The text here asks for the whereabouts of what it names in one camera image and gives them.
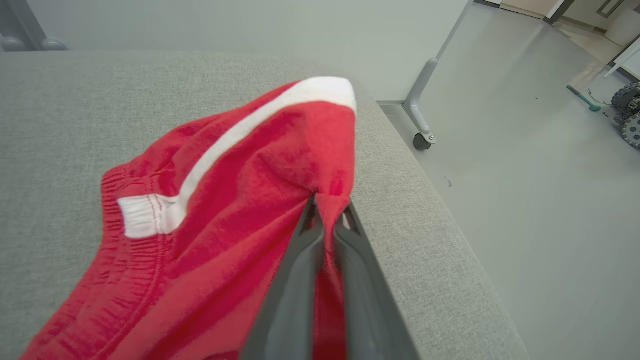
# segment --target gray cushion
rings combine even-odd
[[[20,356],[88,268],[106,170],[175,126],[318,74],[210,53],[0,54],[0,358]],[[353,201],[423,358],[527,358],[451,214],[355,85]]]

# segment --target couch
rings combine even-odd
[[[291,81],[343,75],[212,53],[0,54],[0,358],[18,358],[99,246],[100,179],[169,130]],[[425,173],[357,91],[353,202],[423,359],[527,359]]]

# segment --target white stripe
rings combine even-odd
[[[295,84],[222,135],[191,169],[178,196],[150,194],[118,199],[124,216],[125,236],[139,239],[176,230],[186,217],[189,199],[198,184],[221,156],[278,111],[289,106],[316,101],[346,106],[356,112],[353,87],[347,79],[311,78]]]

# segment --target red garment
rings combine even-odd
[[[104,236],[22,359],[235,359],[307,199],[326,226],[314,357],[345,356],[333,224],[355,166],[349,81],[312,78],[168,133],[102,180]]]

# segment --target gray floor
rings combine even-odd
[[[531,359],[640,358],[640,151],[597,99],[628,81],[537,19],[475,4],[422,96],[439,143],[411,146]],[[613,111],[605,109],[609,115]]]

